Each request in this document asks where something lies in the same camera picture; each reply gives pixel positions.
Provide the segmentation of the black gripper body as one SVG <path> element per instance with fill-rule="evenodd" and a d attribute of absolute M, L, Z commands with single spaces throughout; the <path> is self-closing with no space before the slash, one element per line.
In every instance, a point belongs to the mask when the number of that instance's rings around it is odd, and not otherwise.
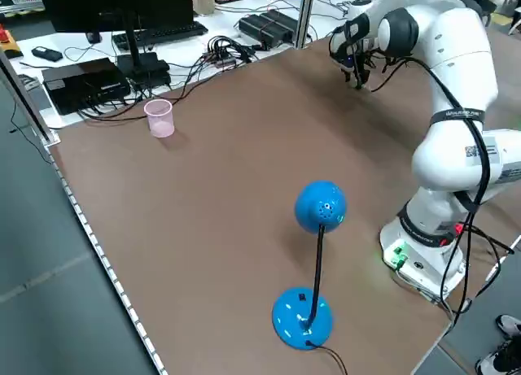
<path fill-rule="evenodd" d="M 356 48 L 355 52 L 352 52 L 352 47 L 346 45 L 341 45 L 336 51 L 336 61 L 340 65 L 342 73 L 344 73 L 344 70 L 349 70 L 352 77 L 355 77 L 354 68 L 358 65 L 363 64 L 365 69 L 370 71 L 370 56 L 370 50 Z"/>

